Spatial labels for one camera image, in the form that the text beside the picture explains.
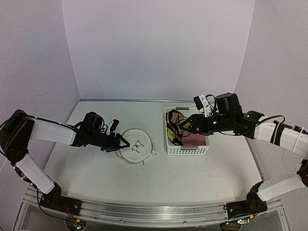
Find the table surface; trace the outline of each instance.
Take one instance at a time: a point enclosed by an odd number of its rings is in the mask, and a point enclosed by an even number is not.
[[[141,128],[158,155],[131,164],[98,147],[57,143],[45,167],[64,195],[122,204],[178,205],[242,200],[261,181],[244,137],[214,134],[202,156],[168,156],[164,108],[195,107],[193,103],[79,102],[68,124],[94,111],[105,122],[120,120],[116,132]]]

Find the white wall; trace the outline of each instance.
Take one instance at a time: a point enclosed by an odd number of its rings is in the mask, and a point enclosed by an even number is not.
[[[254,0],[63,0],[81,98],[234,91]]]
[[[10,0],[0,7],[0,121],[20,108],[65,122],[79,100],[61,0]],[[32,141],[44,166],[53,143]],[[0,155],[0,225],[10,230],[27,184]]]
[[[282,114],[286,123],[308,128],[308,1],[256,0],[243,70],[236,87],[245,111]],[[300,158],[280,147],[254,142],[266,178]],[[308,189],[282,196],[291,229],[307,230]]]

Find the white basket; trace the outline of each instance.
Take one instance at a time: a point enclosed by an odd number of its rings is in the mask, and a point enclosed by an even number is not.
[[[191,116],[192,114],[199,114],[200,112],[196,108],[189,108],[189,107],[166,107],[165,108],[165,115],[167,112],[171,110],[178,110],[181,112],[186,118]],[[164,117],[164,129],[166,135],[166,144],[167,144],[167,154],[168,155],[205,155],[207,150],[210,147],[210,142],[207,136],[204,136],[206,145],[203,146],[176,146],[170,142],[168,139],[168,131],[166,125],[166,116]]]

